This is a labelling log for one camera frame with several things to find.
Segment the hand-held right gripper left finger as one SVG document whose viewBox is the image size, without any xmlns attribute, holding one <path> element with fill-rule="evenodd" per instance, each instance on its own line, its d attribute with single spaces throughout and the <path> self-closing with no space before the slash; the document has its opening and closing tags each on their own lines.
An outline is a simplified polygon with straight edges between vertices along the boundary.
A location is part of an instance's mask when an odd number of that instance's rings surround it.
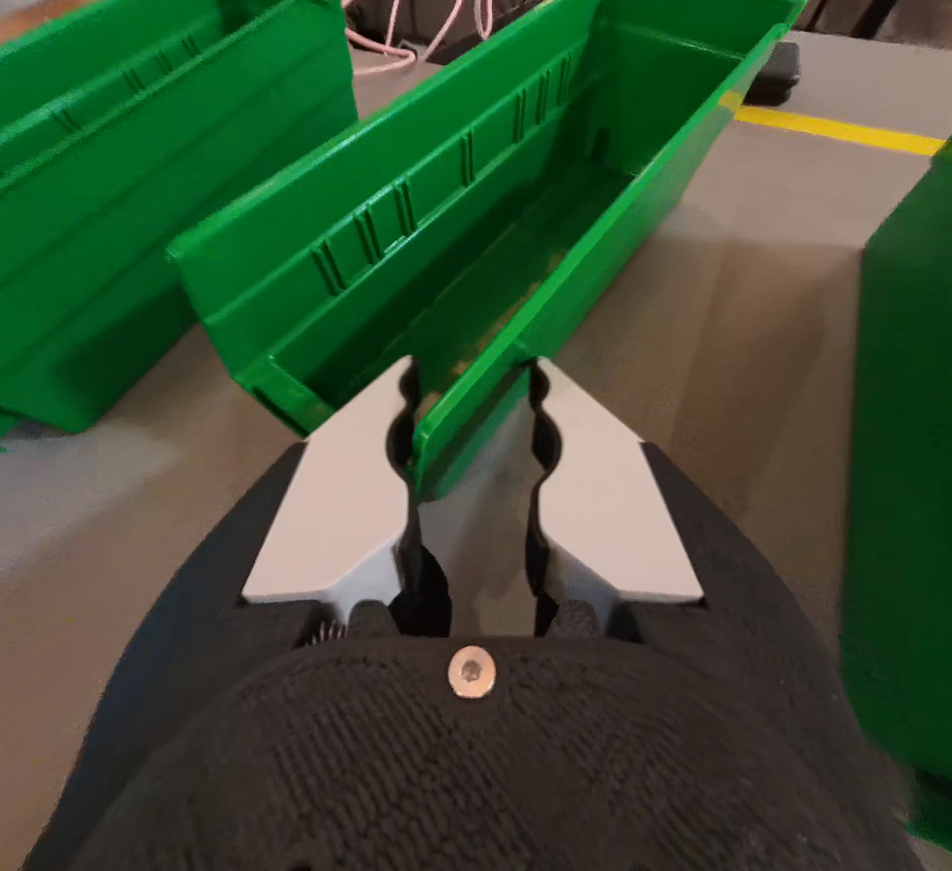
<svg viewBox="0 0 952 871">
<path fill-rule="evenodd" d="M 448 636 L 448 581 L 423 543 L 409 473 L 420 401 L 418 364 L 400 357 L 302 442 L 246 603 L 317 603 L 324 633 L 380 603 L 405 635 Z"/>
</svg>

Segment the yellow tape strip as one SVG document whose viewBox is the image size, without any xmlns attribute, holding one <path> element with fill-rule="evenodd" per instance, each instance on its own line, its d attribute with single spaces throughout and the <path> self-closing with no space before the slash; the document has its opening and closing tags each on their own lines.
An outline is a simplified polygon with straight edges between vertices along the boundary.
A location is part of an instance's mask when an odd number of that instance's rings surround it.
<svg viewBox="0 0 952 871">
<path fill-rule="evenodd" d="M 945 140 L 933 137 L 764 107 L 742 105 L 735 114 L 735 120 L 743 124 L 928 159 L 934 158 L 946 147 Z"/>
</svg>

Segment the black charging hub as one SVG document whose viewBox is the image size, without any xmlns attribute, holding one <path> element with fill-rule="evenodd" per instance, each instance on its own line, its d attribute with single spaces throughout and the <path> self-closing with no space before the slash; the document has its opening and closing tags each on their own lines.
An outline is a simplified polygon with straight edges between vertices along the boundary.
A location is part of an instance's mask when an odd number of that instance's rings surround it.
<svg viewBox="0 0 952 871">
<path fill-rule="evenodd" d="M 798 44 L 781 42 L 773 48 L 767 62 L 752 80 L 744 104 L 779 107 L 789 101 L 802 76 Z"/>
</svg>

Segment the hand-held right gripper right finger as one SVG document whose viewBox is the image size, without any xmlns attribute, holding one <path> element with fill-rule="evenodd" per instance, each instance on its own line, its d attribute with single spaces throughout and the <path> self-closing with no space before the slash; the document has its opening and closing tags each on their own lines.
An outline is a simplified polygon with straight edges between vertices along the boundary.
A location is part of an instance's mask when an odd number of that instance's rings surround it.
<svg viewBox="0 0 952 871">
<path fill-rule="evenodd" d="M 628 603 L 700 606 L 705 592 L 657 483 L 646 443 L 547 358 L 530 365 L 526 575 L 534 634 L 568 603 L 606 633 Z"/>
</svg>

